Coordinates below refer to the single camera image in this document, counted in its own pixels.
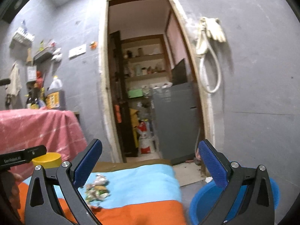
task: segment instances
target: yellow plastic container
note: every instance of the yellow plastic container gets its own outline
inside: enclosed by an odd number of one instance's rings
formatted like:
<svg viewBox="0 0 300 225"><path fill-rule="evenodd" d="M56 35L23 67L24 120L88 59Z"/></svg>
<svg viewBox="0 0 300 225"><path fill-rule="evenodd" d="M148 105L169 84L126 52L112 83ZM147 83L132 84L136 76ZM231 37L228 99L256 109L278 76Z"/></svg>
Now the yellow plastic container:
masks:
<svg viewBox="0 0 300 225"><path fill-rule="evenodd" d="M32 159L34 166L42 165L44 168L59 167L62 163L62 156L56 152L47 152L46 155Z"/></svg>

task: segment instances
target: gray refrigerator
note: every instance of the gray refrigerator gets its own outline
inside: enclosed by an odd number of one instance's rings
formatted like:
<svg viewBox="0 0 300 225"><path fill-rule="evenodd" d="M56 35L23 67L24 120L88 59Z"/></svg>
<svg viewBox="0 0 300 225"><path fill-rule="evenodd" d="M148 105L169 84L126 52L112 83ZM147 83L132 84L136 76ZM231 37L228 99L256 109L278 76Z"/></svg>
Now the gray refrigerator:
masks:
<svg viewBox="0 0 300 225"><path fill-rule="evenodd" d="M199 137L199 113L192 83L151 90L156 147L172 164L193 159Z"/></svg>

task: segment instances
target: blue gripper pad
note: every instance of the blue gripper pad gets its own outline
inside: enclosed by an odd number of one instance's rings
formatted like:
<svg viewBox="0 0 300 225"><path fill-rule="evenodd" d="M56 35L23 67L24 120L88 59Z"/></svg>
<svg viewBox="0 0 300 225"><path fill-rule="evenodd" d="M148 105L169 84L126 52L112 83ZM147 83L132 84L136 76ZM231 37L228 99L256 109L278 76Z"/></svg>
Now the blue gripper pad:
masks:
<svg viewBox="0 0 300 225"><path fill-rule="evenodd" d="M212 148L216 154L218 154L218 152L210 143L209 143L210 145L209 147L205 141L202 140L199 143L199 154L202 160L204 161L204 164L207 167L208 171L210 172L216 185L218 187L225 189L228 184L227 171L222 165L222 163L219 161L219 159L216 157L216 155L213 153Z"/></svg>
<svg viewBox="0 0 300 225"><path fill-rule="evenodd" d="M85 185L86 180L91 174L95 164L102 154L102 143L98 139L93 139L92 142L74 158L75 166L71 167L73 185L76 189Z"/></svg>

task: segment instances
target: metal screw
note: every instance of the metal screw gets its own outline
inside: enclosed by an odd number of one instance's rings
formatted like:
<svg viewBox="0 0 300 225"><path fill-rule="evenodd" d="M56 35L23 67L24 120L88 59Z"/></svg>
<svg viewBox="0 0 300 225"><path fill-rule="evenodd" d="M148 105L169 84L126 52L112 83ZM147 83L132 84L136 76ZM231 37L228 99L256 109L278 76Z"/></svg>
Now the metal screw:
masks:
<svg viewBox="0 0 300 225"><path fill-rule="evenodd" d="M70 165L70 163L68 161L65 161L65 162L62 163L63 167L68 167L69 165Z"/></svg>
<svg viewBox="0 0 300 225"><path fill-rule="evenodd" d="M42 168L42 166L41 166L41 165L37 165L37 166L35 166L35 168L34 168L34 169L38 171L38 170L40 170L41 168Z"/></svg>
<svg viewBox="0 0 300 225"><path fill-rule="evenodd" d="M238 167L239 167L239 164L238 164L237 162L232 162L232 163L231 163L231 166L232 166L233 168L238 168Z"/></svg>
<svg viewBox="0 0 300 225"><path fill-rule="evenodd" d="M264 171L266 167L264 165L259 165L260 170Z"/></svg>

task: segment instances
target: door frame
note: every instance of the door frame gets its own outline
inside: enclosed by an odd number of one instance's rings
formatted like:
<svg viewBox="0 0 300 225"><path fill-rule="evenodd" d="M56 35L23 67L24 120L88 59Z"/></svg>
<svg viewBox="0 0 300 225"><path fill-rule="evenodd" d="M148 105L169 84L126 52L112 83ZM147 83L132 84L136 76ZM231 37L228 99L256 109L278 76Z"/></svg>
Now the door frame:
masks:
<svg viewBox="0 0 300 225"><path fill-rule="evenodd" d="M108 71L108 49L107 49L107 37L108 37L108 8L109 2L112 0L101 0L100 5L100 22L99 22L99 73L100 73L100 89L101 89L101 101L103 102L103 120L105 125L105 131L107 134L109 145L112 152L111 157L114 162L123 162L122 154L119 145L117 129L114 119L113 105L110 94L110 79ZM199 79L199 68L197 66L197 57L195 53L195 46L189 41L187 31L185 28L185 21L187 16L178 0L169 0L169 3L175 13L178 20L180 30L182 31L183 39L186 41L187 53L190 55L192 65L196 72L196 79L199 89L199 95L202 105L202 115L204 122L204 134L213 146L215 146L215 126L212 111L211 96L207 94ZM207 75L204 73L204 81L208 83Z"/></svg>

